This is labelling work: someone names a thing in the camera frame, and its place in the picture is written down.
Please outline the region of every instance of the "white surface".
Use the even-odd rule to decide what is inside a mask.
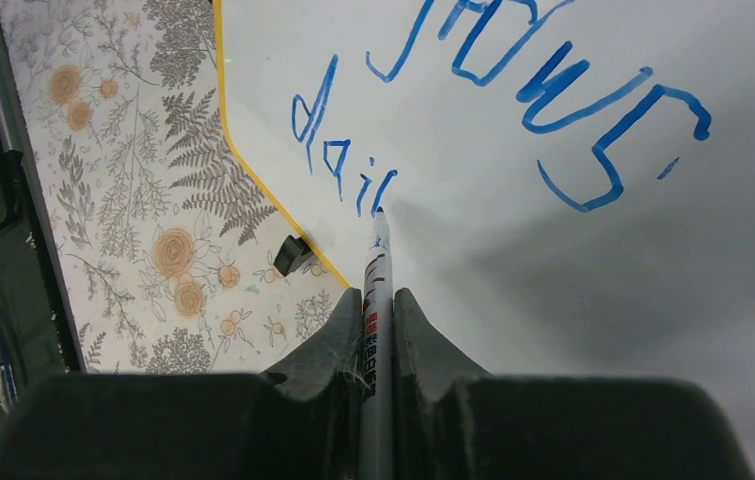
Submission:
[[[370,215],[356,214],[359,174],[378,184],[396,168],[382,202],[395,287],[411,287],[458,347],[494,372],[693,380],[731,417],[755,466],[755,2],[578,0],[485,88],[451,71],[480,14],[462,13],[437,38],[452,1],[433,4],[390,83],[369,71],[365,52],[388,72],[421,1],[222,3],[234,144],[345,278],[359,285],[370,227]],[[540,1],[539,17],[554,4]],[[503,3],[464,68],[487,71],[527,31],[528,12]],[[555,72],[582,59],[591,67],[537,124],[590,105],[640,68],[654,74],[593,116],[530,133],[521,120],[531,104],[516,92],[565,41],[574,48]],[[292,98],[312,105],[333,55],[310,175]],[[658,83],[700,100],[710,137],[693,138],[695,115],[663,98],[607,149],[624,186],[618,200],[581,213],[558,199],[537,159],[579,202],[603,195],[610,182],[591,148]],[[344,139],[340,202],[322,142]],[[373,195],[372,186],[364,210]]]

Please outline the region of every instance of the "fern leaf print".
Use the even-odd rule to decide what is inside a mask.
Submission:
[[[216,90],[201,98],[195,93],[180,93],[162,99],[167,112],[166,141],[169,168],[191,170],[178,178],[171,188],[194,190],[184,209],[201,209],[224,221],[219,236],[238,230],[238,244],[256,241],[256,230],[277,209],[262,190],[236,162],[224,140],[221,112],[213,107]]]

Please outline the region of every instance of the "blue marker writing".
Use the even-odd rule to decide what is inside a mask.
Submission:
[[[680,157],[675,158],[674,160],[669,163],[665,169],[663,169],[662,172],[660,172],[659,175],[657,175],[657,180],[662,180],[668,176],[669,173],[671,173],[672,169],[675,165],[677,165],[677,162],[680,161]]]
[[[362,216],[362,199],[365,197],[365,192],[368,190],[368,187],[371,185],[371,179],[368,178],[364,173],[360,173],[359,176],[362,177],[362,188],[359,189],[359,195],[356,196],[356,216],[357,217]]]
[[[648,110],[651,109],[662,97],[667,96],[683,101],[689,107],[689,110],[698,117],[698,122],[695,124],[695,130],[692,136],[696,140],[703,141],[710,137],[710,124],[712,123],[712,116],[701,105],[701,102],[695,98],[689,92],[678,90],[676,88],[666,87],[664,85],[655,85],[654,88],[648,92],[648,95],[642,99],[630,112],[628,112],[613,128],[602,136],[598,142],[592,147],[592,153],[601,164],[607,177],[610,181],[609,192],[599,197],[593,198],[585,203],[579,203],[565,194],[559,187],[557,187],[551,180],[548,173],[542,167],[542,162],[537,160],[536,166],[539,168],[539,174],[542,176],[542,180],[545,185],[551,189],[554,194],[565,202],[568,206],[574,208],[579,212],[590,212],[598,207],[603,207],[614,202],[624,192],[624,185],[621,183],[621,178],[618,175],[610,159],[607,157],[605,151],[616,140],[621,138],[625,132],[627,132],[634,123],[639,121]]]
[[[312,174],[312,142],[315,141],[315,133],[318,131],[318,127],[321,126],[321,122],[324,120],[324,111],[327,109],[327,101],[330,99],[330,89],[333,87],[333,78],[336,76],[336,65],[339,62],[339,56],[333,55],[330,59],[330,65],[327,67],[327,72],[324,73],[324,80],[321,82],[321,88],[318,89],[318,94],[315,96],[315,101],[312,103],[312,109],[306,107],[306,101],[300,94],[292,97],[292,133],[298,143],[303,143],[307,133],[309,138],[306,139],[306,161],[309,164],[309,173]],[[297,109],[300,106],[307,115],[306,125],[298,133],[297,129]]]
[[[550,76],[554,69],[562,63],[565,56],[571,51],[571,48],[572,43],[565,42],[563,46],[554,53],[550,60],[539,69],[536,75],[527,82],[527,85],[522,87],[515,96],[516,100],[522,103],[529,103],[538,98],[538,100],[533,102],[533,104],[527,108],[527,111],[524,113],[524,118],[521,121],[524,128],[532,133],[542,134],[555,132],[582,118],[594,115],[609,105],[624,98],[636,87],[645,83],[645,81],[651,78],[651,75],[654,74],[654,70],[650,67],[643,67],[639,70],[639,74],[633,77],[629,82],[625,83],[624,86],[601,98],[592,105],[566,115],[556,122],[547,125],[536,125],[533,123],[536,115],[538,115],[539,112],[554,101],[554,99],[556,99],[565,89],[570,87],[575,80],[580,78],[580,76],[589,69],[589,61],[583,59],[558,73],[554,78],[548,80],[548,76]]]
[[[480,19],[477,20],[477,23],[474,25],[474,28],[471,29],[471,33],[468,34],[468,37],[466,37],[465,41],[462,43],[462,46],[459,48],[459,51],[457,52],[456,57],[454,58],[454,62],[452,64],[452,71],[455,75],[467,78],[471,80],[472,83],[477,85],[478,87],[485,87],[486,85],[490,84],[492,80],[494,80],[504,69],[504,67],[509,64],[509,62],[512,61],[512,59],[518,54],[519,51],[524,47],[524,45],[530,41],[530,39],[533,37],[533,35],[539,31],[540,28],[542,28],[545,25],[545,22],[548,21],[549,18],[551,18],[551,15],[554,14],[557,10],[560,8],[563,8],[567,5],[570,5],[574,3],[574,0],[563,0],[562,2],[554,5],[553,8],[551,8],[548,13],[545,15],[542,15],[541,18],[537,17],[537,11],[536,11],[536,2],[533,0],[515,0],[518,3],[521,3],[522,5],[526,5],[528,9],[530,9],[530,28],[527,29],[527,31],[524,33],[524,35],[519,38],[512,47],[510,47],[509,50],[507,50],[507,53],[504,54],[503,57],[501,57],[500,60],[493,66],[488,73],[483,75],[482,77],[479,77],[468,70],[465,70],[462,68],[462,64],[465,61],[465,57],[468,56],[468,51],[471,50],[471,47],[474,46],[474,42],[477,41],[477,38],[480,36],[480,33],[483,32],[483,29],[486,28],[486,25],[489,23],[489,20],[492,19],[492,16],[495,15],[495,12],[498,11],[498,8],[500,8],[501,3],[503,3],[503,0],[493,0],[491,4],[486,8],[486,10],[483,12],[483,15],[480,16]]]
[[[421,5],[421,10],[418,11],[418,16],[415,18],[415,22],[412,24],[412,30],[409,32],[409,37],[406,39],[406,44],[404,44],[404,48],[401,51],[400,56],[395,61],[395,65],[392,67],[392,69],[389,70],[389,73],[383,73],[380,70],[377,70],[377,67],[375,67],[371,63],[371,52],[365,52],[365,64],[368,66],[368,69],[371,70],[371,73],[376,75],[377,78],[383,80],[386,83],[389,83],[394,80],[398,75],[398,72],[401,71],[403,64],[406,63],[406,59],[407,57],[409,57],[409,52],[412,51],[412,45],[415,43],[416,38],[418,38],[418,32],[421,30],[421,25],[427,18],[427,14],[430,12],[430,7],[433,6],[433,1],[434,0],[424,0],[424,4]]]
[[[380,208],[380,200],[383,198],[383,192],[386,191],[386,187],[389,186],[389,182],[392,181],[394,177],[398,176],[397,170],[389,170],[388,173],[386,173],[386,177],[383,178],[383,181],[380,182],[380,186],[377,187],[377,194],[374,195],[374,202],[371,204],[371,216],[377,214],[377,209]]]
[[[330,147],[342,147],[342,151],[339,152],[339,156],[336,158],[335,166],[330,165],[330,160],[327,158]],[[345,165],[345,157],[348,155],[348,147],[350,147],[350,139],[324,141],[324,164],[327,165],[330,173],[336,177],[336,183],[339,186],[340,202],[342,201],[342,167]]]
[[[448,14],[448,18],[445,19],[445,23],[442,24],[442,28],[439,29],[439,40],[448,38],[448,34],[451,33],[454,24],[459,20],[459,16],[462,12],[470,10],[474,13],[483,13],[487,6],[487,3],[472,2],[471,0],[457,0],[454,8],[451,9],[451,13]]]

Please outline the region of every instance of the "black clip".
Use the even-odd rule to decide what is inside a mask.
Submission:
[[[274,258],[274,268],[281,275],[287,277],[303,265],[303,262],[309,260],[312,255],[314,255],[312,249],[309,248],[309,245],[307,245],[302,237],[295,238],[289,235],[286,237],[283,245],[280,246],[280,251],[277,252],[277,256]]]

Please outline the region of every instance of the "gray leaf pattern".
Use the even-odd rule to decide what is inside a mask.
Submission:
[[[326,322],[330,269],[269,264],[293,231],[223,135],[207,0],[0,0],[0,20],[88,371],[261,370]],[[158,242],[178,231],[187,257]]]
[[[209,370],[212,357],[204,345],[203,335],[190,334],[187,328],[175,328],[153,346],[147,373],[188,375]]]

